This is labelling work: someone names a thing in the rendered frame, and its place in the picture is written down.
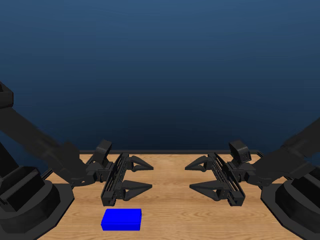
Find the blue hollow socket block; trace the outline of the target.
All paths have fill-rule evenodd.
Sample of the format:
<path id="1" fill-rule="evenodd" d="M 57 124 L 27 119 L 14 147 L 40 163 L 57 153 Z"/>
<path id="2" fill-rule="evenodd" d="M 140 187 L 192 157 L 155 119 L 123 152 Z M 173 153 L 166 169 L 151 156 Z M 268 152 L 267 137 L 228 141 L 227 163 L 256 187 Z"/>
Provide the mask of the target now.
<path id="1" fill-rule="evenodd" d="M 141 208 L 108 208 L 100 225 L 103 231 L 139 231 L 141 222 Z"/>

